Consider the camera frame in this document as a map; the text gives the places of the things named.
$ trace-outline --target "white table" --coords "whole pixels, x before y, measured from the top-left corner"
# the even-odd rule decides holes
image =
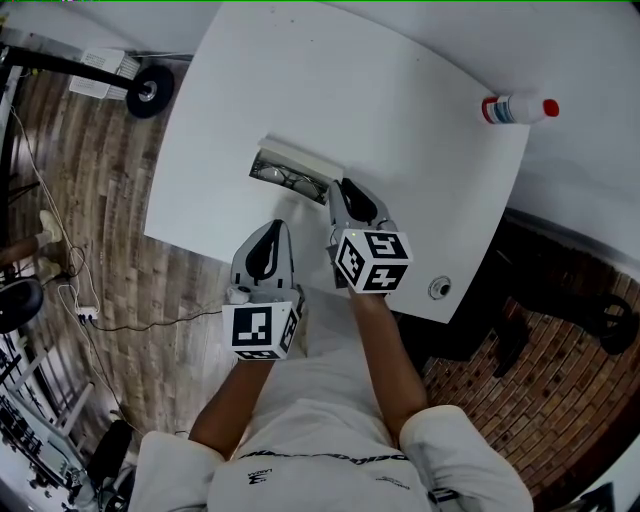
[[[178,93],[145,234],[230,262],[255,229],[282,218],[297,281],[335,292],[328,206],[249,177],[269,135],[343,166],[385,201],[415,257],[389,305],[448,322],[529,133],[483,124],[488,94],[430,50],[334,7],[224,4]],[[436,301],[428,287],[442,275],[452,287]]]

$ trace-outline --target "person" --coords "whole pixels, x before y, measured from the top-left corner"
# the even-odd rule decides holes
[[[533,510],[461,409],[429,407],[382,296],[305,295],[306,357],[239,361],[189,439],[147,434],[129,510]]]
[[[50,211],[40,211],[40,223],[42,224],[42,232],[19,240],[10,247],[0,250],[0,269],[33,256],[45,245],[57,243],[62,240],[62,229]],[[45,257],[38,258],[38,267],[41,280],[54,277],[62,271],[60,265]]]

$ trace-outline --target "bottle label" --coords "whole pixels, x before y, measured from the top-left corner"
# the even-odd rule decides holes
[[[509,109],[509,96],[485,98],[482,101],[482,115],[491,124],[512,124],[516,122]]]

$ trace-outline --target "black wheel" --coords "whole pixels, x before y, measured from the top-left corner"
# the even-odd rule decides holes
[[[133,79],[127,92],[129,112],[138,119],[148,119],[162,112],[173,96],[173,73],[164,66],[149,66]]]

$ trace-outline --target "plastic bottle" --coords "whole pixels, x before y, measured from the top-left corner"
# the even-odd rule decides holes
[[[560,113],[555,100],[528,93],[490,96],[482,101],[481,108],[483,119],[491,124],[533,124]]]

